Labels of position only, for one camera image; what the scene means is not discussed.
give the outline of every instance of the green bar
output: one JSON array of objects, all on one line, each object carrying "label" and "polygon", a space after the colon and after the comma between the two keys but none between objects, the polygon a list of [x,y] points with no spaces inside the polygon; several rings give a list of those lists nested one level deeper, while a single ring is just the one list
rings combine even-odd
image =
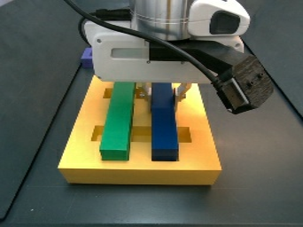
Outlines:
[{"label": "green bar", "polygon": [[115,82],[99,146],[103,160],[129,160],[134,112],[134,82]]}]

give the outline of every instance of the black table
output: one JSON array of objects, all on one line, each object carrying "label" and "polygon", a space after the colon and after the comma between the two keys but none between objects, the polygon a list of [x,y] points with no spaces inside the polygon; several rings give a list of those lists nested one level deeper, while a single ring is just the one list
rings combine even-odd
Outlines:
[{"label": "black table", "polygon": [[223,165],[213,187],[70,185],[58,164],[93,74],[79,70],[2,226],[303,225],[303,124],[279,90],[234,116],[201,86]]}]

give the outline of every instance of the blue block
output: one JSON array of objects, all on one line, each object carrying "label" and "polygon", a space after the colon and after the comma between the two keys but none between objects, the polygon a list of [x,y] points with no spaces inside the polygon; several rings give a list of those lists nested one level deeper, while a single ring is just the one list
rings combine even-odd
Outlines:
[{"label": "blue block", "polygon": [[151,93],[151,159],[179,160],[179,142],[170,83],[154,83]]},{"label": "blue block", "polygon": [[86,48],[82,58],[81,58],[81,63],[85,68],[94,68],[93,64],[93,49]]}]

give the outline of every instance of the yellow base block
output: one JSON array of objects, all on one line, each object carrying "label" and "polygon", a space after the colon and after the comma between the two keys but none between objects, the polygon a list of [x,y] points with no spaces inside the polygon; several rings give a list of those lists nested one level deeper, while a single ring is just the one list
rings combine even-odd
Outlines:
[{"label": "yellow base block", "polygon": [[175,184],[211,185],[222,166],[205,112],[198,85],[179,103],[179,161],[153,161],[151,125],[149,104],[135,100],[130,161],[101,159],[99,141],[110,107],[111,82],[97,76],[79,112],[59,171],[70,183],[78,184]]}]

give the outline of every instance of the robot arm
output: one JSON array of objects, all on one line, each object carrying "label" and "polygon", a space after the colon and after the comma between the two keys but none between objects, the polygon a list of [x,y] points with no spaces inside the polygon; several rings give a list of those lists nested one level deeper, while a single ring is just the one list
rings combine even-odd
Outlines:
[{"label": "robot arm", "polygon": [[265,103],[274,87],[257,57],[241,52],[250,17],[237,0],[131,0],[130,18],[110,24],[89,17],[103,81],[205,82],[203,72],[234,114]]}]

